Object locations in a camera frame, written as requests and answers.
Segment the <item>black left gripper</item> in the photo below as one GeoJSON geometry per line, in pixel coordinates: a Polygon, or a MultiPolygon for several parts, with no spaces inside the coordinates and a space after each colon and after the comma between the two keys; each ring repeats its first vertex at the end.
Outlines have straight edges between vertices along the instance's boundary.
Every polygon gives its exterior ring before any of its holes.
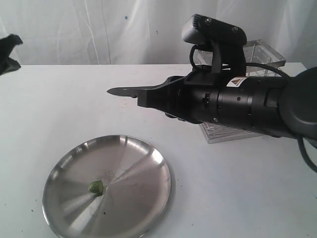
{"type": "Polygon", "coordinates": [[[10,34],[7,37],[1,38],[0,40],[0,74],[4,75],[9,72],[17,71],[21,68],[18,61],[12,59],[10,54],[13,49],[22,45],[22,39],[15,34],[10,34]]]}

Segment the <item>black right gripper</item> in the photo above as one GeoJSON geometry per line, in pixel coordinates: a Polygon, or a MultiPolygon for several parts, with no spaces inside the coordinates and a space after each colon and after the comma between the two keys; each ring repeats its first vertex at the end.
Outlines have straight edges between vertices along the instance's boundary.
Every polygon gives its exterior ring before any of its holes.
{"type": "Polygon", "coordinates": [[[230,70],[221,73],[193,70],[187,76],[171,76],[162,84],[138,91],[137,105],[171,110],[168,118],[193,124],[210,122],[225,126],[250,126],[246,93],[227,83],[238,79],[230,70]]]}

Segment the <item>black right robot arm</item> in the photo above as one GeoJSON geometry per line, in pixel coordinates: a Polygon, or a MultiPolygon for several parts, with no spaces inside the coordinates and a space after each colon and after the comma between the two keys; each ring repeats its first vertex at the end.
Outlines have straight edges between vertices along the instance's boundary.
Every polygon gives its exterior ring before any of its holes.
{"type": "Polygon", "coordinates": [[[317,140],[315,68],[288,78],[194,70],[140,90],[137,104],[194,124],[210,122],[273,137],[317,140]]]}

